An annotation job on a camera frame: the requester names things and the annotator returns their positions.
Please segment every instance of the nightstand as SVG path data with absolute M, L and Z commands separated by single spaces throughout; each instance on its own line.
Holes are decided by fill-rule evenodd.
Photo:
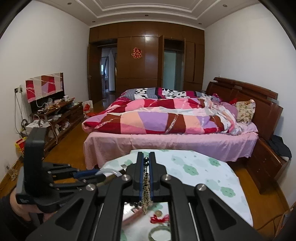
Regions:
M 252 156 L 247 159 L 246 165 L 260 194 L 279 178 L 287 163 L 271 149 L 263 138 L 257 140 Z

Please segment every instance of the ceiling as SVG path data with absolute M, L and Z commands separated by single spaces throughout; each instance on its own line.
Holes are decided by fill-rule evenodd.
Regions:
M 258 0 L 40 1 L 71 14 L 90 27 L 125 21 L 162 21 L 201 29 L 239 9 L 259 3 Z

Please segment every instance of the green bangle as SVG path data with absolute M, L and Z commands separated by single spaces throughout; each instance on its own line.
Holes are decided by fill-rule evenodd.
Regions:
M 166 231 L 169 231 L 169 232 L 170 232 L 170 227 L 168 227 L 168 226 L 164 226 L 164 225 L 159 225 L 159 226 L 157 226 L 157 227 L 151 229 L 150 232 L 149 232 L 149 234 L 148 234 L 148 239 L 149 239 L 149 241 L 156 241 L 154 238 L 152 238 L 151 235 L 152 235 L 154 232 L 159 231 L 159 230 L 166 230 Z

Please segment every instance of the bed headboard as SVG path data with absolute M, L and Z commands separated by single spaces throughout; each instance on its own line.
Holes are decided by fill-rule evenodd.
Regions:
M 218 94 L 225 102 L 234 98 L 237 101 L 253 99 L 256 102 L 256 110 L 252 122 L 257 126 L 259 136 L 269 140 L 273 135 L 281 116 L 283 108 L 272 102 L 277 100 L 278 93 L 263 87 L 226 78 L 216 77 L 217 82 L 210 82 L 206 94 Z

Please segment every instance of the red bow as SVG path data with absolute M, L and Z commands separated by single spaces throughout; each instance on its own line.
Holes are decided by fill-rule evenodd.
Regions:
M 163 219 L 158 219 L 154 214 L 153 217 L 150 218 L 151 223 L 166 223 L 170 220 L 170 216 L 167 214 L 163 217 Z

